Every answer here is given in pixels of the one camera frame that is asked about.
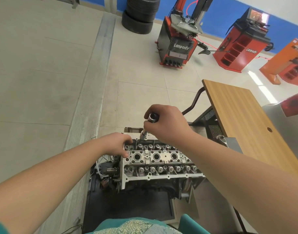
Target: black drip tray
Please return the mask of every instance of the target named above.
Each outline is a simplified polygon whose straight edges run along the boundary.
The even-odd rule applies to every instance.
[[[96,175],[92,176],[92,188],[86,200],[82,233],[93,232],[109,218],[144,217],[159,221],[174,219],[172,200],[165,191],[133,190],[117,193],[102,191]]]

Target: tile floor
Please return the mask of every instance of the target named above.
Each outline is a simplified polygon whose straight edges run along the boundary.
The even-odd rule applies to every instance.
[[[63,150],[102,14],[55,0],[0,0],[0,182]],[[98,136],[141,127],[151,104],[186,109],[202,79],[250,89],[260,105],[270,101],[249,71],[276,101],[298,93],[298,86],[269,83],[258,70],[266,62],[262,58],[241,74],[198,50],[183,69],[162,67],[154,43],[160,28],[154,24],[150,34],[138,35],[117,17]],[[186,119],[193,121],[209,106],[203,93]],[[197,130],[206,136],[204,128]],[[227,201],[209,182],[195,194],[198,223],[212,234],[234,231]],[[187,209],[180,202],[178,214]]]

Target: computer screen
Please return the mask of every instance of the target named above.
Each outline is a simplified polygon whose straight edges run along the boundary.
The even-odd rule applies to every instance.
[[[268,18],[269,18],[269,14],[263,13],[263,12],[259,12],[257,10],[251,10],[251,13],[249,15],[249,19],[258,22],[258,23],[263,23],[263,24],[267,24],[268,23]]]

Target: metal floor strip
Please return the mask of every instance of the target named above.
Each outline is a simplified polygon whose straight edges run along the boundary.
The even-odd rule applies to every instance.
[[[104,12],[64,150],[97,137],[115,20]],[[87,173],[36,233],[59,234],[77,224],[88,179]]]

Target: person's left hand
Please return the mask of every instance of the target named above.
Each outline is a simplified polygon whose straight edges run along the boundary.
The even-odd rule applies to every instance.
[[[111,156],[121,155],[122,157],[127,157],[128,153],[124,150],[123,144],[125,142],[132,143],[132,139],[129,135],[114,132],[112,134],[100,137],[99,140],[102,141],[103,153]]]

